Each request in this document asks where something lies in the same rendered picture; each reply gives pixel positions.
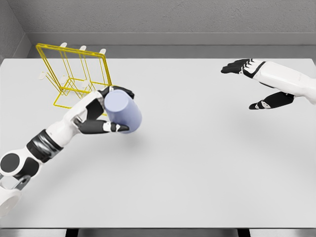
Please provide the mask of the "lavender blue cup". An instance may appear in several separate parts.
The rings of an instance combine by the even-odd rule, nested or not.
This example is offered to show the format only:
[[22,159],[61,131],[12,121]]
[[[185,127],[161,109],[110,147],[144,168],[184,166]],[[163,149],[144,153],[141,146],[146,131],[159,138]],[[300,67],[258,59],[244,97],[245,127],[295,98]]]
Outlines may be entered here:
[[105,111],[111,122],[126,125],[128,134],[136,131],[142,122],[142,114],[134,100],[123,90],[113,90],[104,99]]

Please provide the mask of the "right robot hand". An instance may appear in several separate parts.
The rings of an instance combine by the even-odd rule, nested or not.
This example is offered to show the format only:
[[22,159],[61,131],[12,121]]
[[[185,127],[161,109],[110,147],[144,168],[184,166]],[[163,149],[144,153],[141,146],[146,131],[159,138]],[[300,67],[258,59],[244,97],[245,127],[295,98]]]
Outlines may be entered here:
[[302,74],[289,67],[258,59],[239,59],[224,66],[221,73],[242,74],[279,92],[249,106],[250,110],[274,109],[291,104],[295,97],[304,95],[305,86],[299,80]]

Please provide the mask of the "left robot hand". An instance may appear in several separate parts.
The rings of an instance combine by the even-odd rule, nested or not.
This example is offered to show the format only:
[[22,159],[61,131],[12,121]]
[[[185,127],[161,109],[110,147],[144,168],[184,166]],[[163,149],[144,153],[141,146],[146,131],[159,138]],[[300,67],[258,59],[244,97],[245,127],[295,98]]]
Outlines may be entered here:
[[95,90],[80,99],[68,112],[62,121],[74,130],[74,133],[101,134],[109,132],[129,131],[127,125],[122,125],[98,118],[105,112],[104,100],[113,90],[121,90],[133,99],[134,93],[120,86],[107,86],[101,90]]

